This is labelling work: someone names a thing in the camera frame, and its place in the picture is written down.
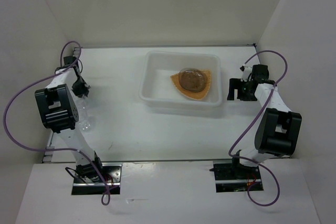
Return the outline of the triangular woven bamboo tray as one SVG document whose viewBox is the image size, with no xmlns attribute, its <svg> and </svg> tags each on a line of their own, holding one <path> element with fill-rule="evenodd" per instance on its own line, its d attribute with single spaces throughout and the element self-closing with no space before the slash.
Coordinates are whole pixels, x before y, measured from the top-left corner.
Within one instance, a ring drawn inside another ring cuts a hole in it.
<svg viewBox="0 0 336 224">
<path fill-rule="evenodd" d="M 173 83 L 173 85 L 175 86 L 175 88 L 177 89 L 177 91 L 182 94 L 183 96 L 192 99 L 192 100 L 196 100 L 196 101 L 201 101 L 203 99 L 205 99 L 205 97 L 207 96 L 210 87 L 211 87 L 211 82 L 212 82 L 212 73 L 210 70 L 201 70 L 202 72 L 204 72 L 207 76 L 207 83 L 205 86 L 205 89 L 201 92 L 190 92 L 187 90 L 184 90 L 179 82 L 178 82 L 178 75 L 179 73 L 173 74 L 170 76 L 170 79 Z"/>
</svg>

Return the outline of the clear glass plate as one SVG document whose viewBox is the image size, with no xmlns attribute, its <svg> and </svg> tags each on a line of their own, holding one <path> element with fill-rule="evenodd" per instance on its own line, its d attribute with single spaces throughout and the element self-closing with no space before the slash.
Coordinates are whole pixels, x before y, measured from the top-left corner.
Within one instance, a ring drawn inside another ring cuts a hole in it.
<svg viewBox="0 0 336 224">
<path fill-rule="evenodd" d="M 201 70 L 195 68 L 185 68 L 179 73 L 180 86 L 190 92 L 201 92 L 205 89 L 207 76 Z"/>
</svg>

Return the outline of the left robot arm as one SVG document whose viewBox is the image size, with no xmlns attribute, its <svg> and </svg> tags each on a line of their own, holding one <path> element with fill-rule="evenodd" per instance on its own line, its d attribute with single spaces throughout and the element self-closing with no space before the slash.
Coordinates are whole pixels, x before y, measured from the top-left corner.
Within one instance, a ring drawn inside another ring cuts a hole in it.
<svg viewBox="0 0 336 224">
<path fill-rule="evenodd" d="M 35 91 L 35 100 L 44 127 L 63 139 L 68 148 L 74 149 L 72 153 L 76 161 L 77 177 L 101 182 L 104 168 L 80 129 L 80 124 L 86 120 L 85 99 L 90 86 L 81 76 L 77 63 L 67 69 L 75 60 L 74 56 L 66 56 L 64 65 L 55 70 L 57 76 L 51 83 Z"/>
</svg>

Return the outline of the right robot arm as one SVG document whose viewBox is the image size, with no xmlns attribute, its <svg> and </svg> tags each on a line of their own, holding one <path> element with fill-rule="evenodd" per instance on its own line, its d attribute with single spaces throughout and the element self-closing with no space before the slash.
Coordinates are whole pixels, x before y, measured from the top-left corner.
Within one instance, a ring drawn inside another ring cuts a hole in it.
<svg viewBox="0 0 336 224">
<path fill-rule="evenodd" d="M 296 149 L 302 116 L 291 111 L 283 102 L 275 81 L 269 79 L 266 65 L 240 67 L 241 78 L 229 80 L 227 100 L 258 101 L 264 110 L 254 144 L 238 150 L 232 157 L 231 175 L 244 177 L 258 164 L 273 158 L 291 156 Z"/>
</svg>

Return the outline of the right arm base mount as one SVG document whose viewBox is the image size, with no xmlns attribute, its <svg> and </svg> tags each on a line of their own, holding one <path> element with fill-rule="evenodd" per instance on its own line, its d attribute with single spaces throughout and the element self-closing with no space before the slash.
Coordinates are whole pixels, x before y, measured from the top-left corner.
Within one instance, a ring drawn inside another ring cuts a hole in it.
<svg viewBox="0 0 336 224">
<path fill-rule="evenodd" d="M 258 166 L 243 168 L 231 160 L 224 160 L 214 162 L 209 171 L 214 175 L 217 193 L 246 192 L 251 185 L 250 191 L 264 190 Z"/>
</svg>

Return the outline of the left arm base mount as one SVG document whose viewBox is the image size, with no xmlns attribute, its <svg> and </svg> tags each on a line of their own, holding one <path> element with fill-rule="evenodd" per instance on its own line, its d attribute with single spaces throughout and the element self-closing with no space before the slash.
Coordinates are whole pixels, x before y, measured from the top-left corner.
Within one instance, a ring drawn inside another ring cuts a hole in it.
<svg viewBox="0 0 336 224">
<path fill-rule="evenodd" d="M 73 178 L 72 195 L 102 195 L 106 188 L 101 179 L 93 182 L 86 177 L 80 177 L 75 169 L 65 167 L 66 172 Z M 102 175 L 110 189 L 111 195 L 119 195 L 121 190 L 122 164 L 102 163 Z"/>
</svg>

